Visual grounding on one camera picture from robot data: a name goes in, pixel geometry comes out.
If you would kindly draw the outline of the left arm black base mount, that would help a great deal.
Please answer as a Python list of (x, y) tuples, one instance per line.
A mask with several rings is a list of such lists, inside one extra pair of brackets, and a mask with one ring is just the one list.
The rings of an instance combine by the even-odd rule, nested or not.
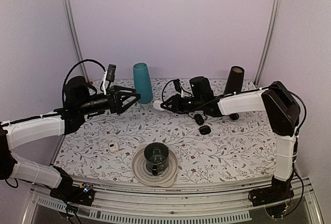
[(51, 189), (50, 196), (64, 202), (92, 206), (95, 196), (93, 188), (93, 184), (82, 183), (75, 186), (72, 181), (64, 181), (57, 188)]

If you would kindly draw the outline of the white earbuds charging case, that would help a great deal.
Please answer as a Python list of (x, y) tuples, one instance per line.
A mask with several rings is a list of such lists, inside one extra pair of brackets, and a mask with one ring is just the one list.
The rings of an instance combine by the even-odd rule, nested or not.
[(161, 107), (162, 101), (160, 100), (155, 100), (153, 102), (153, 108), (158, 110), (158, 111), (164, 111), (164, 108)]

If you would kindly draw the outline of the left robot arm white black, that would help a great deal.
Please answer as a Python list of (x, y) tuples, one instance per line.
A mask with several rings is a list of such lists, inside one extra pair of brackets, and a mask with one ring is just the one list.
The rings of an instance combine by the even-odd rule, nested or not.
[(21, 158), (12, 151), (32, 141), (74, 133), (86, 118), (103, 114), (106, 110), (122, 114), (141, 96), (133, 88), (117, 85), (98, 93), (83, 76), (73, 77), (65, 83), (63, 93), (65, 101), (62, 108), (1, 124), (1, 179), (20, 179), (46, 185), (56, 189), (65, 200), (73, 200), (77, 189), (64, 170)]

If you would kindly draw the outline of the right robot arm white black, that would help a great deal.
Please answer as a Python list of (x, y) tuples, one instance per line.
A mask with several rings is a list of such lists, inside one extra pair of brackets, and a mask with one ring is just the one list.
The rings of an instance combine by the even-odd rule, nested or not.
[(297, 139), (303, 124), (299, 119), (300, 104), (297, 103), (300, 98), (287, 90), (280, 81), (259, 89), (218, 96), (214, 95), (206, 77), (192, 78), (190, 85), (191, 96), (176, 94), (166, 101), (156, 100), (153, 107), (177, 114), (203, 111), (205, 115), (211, 117), (229, 116), (241, 112), (266, 112), (276, 138), (276, 168), (273, 178), (278, 181), (269, 187), (267, 196), (271, 201), (279, 201), (288, 191), (284, 182), (289, 181), (294, 172)]

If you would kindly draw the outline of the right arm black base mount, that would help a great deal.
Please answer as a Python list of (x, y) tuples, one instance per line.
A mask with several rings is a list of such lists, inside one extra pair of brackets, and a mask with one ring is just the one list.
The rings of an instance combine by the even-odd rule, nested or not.
[(290, 181), (280, 181), (272, 178), (272, 184), (264, 188), (255, 188), (248, 193), (248, 199), (253, 206), (260, 206), (283, 201), (294, 197)]

